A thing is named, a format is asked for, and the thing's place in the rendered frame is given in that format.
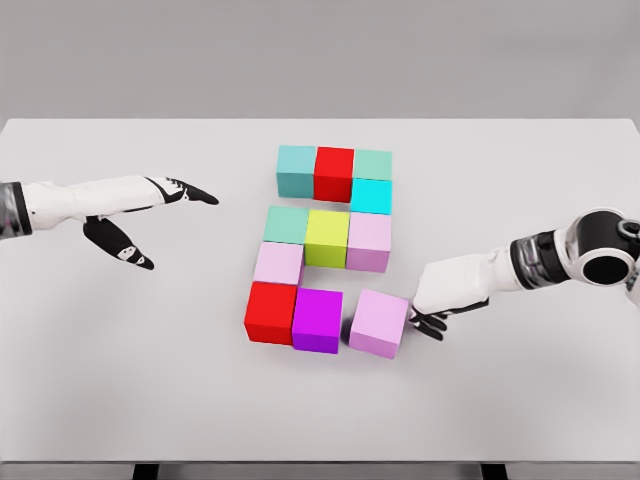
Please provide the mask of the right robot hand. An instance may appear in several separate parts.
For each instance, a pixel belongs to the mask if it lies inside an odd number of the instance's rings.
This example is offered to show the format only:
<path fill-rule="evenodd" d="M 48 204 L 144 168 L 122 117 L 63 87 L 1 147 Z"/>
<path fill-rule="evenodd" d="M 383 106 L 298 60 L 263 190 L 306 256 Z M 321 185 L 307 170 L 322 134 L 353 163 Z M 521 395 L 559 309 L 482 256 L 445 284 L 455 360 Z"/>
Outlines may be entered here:
<path fill-rule="evenodd" d="M 411 300 L 409 323 L 437 341 L 444 339 L 447 318 L 489 305 L 493 265 L 488 255 L 468 255 L 424 267 Z"/>

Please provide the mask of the magenta cube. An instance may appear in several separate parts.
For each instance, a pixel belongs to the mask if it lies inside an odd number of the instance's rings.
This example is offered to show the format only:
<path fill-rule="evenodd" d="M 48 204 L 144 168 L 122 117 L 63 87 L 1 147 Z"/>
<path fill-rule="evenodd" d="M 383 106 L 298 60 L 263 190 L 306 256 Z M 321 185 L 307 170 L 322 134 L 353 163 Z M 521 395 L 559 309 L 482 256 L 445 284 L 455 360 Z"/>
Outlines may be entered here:
<path fill-rule="evenodd" d="M 343 293 L 300 288 L 292 323 L 293 347 L 300 351 L 337 354 Z"/>

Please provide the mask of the dusty teal cube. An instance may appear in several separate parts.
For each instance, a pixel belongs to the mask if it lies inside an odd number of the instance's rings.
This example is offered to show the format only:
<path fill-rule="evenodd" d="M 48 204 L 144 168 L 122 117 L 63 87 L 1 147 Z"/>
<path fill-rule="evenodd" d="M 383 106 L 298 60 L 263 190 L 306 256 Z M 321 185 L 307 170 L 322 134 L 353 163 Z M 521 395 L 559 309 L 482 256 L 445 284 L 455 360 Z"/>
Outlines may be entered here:
<path fill-rule="evenodd" d="M 315 146 L 279 146 L 276 180 L 280 197 L 313 198 L 316 153 Z"/>

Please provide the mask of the bright cyan cube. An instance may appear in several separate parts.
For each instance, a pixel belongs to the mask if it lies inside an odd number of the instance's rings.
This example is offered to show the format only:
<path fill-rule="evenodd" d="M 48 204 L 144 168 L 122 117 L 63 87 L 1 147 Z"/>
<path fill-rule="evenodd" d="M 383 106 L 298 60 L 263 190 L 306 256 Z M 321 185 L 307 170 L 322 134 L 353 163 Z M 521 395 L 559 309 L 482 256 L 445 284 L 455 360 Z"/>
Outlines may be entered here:
<path fill-rule="evenodd" d="M 392 213 L 392 182 L 354 178 L 350 210 L 359 213 L 383 214 Z"/>

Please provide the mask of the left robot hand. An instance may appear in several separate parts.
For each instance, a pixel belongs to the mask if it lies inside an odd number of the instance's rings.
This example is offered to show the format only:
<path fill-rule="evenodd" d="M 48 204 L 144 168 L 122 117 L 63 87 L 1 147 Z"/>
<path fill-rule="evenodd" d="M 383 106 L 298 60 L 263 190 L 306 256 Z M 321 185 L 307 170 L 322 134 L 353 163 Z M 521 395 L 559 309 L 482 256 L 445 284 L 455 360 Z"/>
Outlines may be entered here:
<path fill-rule="evenodd" d="M 140 175 L 95 180 L 70 187 L 74 212 L 83 221 L 83 234 L 117 260 L 152 270 L 154 263 L 109 217 L 180 201 L 217 205 L 212 194 L 170 177 Z"/>

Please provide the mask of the pale pink cube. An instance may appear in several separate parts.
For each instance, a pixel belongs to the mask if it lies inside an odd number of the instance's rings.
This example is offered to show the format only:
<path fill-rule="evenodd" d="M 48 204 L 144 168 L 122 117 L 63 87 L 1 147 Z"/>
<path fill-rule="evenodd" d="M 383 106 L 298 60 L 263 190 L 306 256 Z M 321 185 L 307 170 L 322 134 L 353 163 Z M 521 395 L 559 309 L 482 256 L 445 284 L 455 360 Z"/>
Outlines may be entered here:
<path fill-rule="evenodd" d="M 352 349 L 394 359 L 402 339 L 409 302 L 370 289 L 362 289 L 351 324 L 348 344 Z"/>
<path fill-rule="evenodd" d="M 350 215 L 346 268 L 384 273 L 392 240 L 392 217 L 385 214 L 352 212 Z"/>
<path fill-rule="evenodd" d="M 301 285 L 304 249 L 301 244 L 262 242 L 253 280 L 286 285 Z"/>

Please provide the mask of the red cube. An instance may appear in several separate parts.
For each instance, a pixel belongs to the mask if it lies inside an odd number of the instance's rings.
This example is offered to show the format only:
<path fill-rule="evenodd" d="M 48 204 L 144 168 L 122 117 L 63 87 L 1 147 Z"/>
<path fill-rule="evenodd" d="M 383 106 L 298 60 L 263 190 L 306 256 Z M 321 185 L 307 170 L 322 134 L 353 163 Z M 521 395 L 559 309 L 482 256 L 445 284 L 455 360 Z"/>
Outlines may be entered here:
<path fill-rule="evenodd" d="M 298 287 L 253 282 L 244 317 L 250 341 L 292 345 L 292 322 Z"/>
<path fill-rule="evenodd" d="M 313 198 L 349 203 L 352 194 L 354 149 L 320 146 L 317 148 Z"/>

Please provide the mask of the mint green cube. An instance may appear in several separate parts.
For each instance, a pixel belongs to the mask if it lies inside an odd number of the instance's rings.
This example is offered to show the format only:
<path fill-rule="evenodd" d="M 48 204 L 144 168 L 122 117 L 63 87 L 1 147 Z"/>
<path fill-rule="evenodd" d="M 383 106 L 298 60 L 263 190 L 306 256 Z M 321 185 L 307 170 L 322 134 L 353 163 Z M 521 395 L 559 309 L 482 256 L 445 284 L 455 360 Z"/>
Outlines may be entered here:
<path fill-rule="evenodd" d="M 265 242 L 303 245 L 309 210 L 301 207 L 270 206 L 263 234 Z"/>
<path fill-rule="evenodd" d="M 392 153 L 384 150 L 356 149 L 353 177 L 367 180 L 392 180 Z"/>

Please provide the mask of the yellow-green cube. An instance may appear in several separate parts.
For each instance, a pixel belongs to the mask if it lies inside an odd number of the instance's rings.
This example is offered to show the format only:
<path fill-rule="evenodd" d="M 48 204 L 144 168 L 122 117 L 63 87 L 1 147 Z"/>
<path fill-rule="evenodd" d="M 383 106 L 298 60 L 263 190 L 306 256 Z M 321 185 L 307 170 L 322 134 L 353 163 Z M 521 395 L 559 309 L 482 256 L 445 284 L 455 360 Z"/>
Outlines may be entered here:
<path fill-rule="evenodd" d="M 344 269 L 350 214 L 311 209 L 304 241 L 305 264 Z"/>

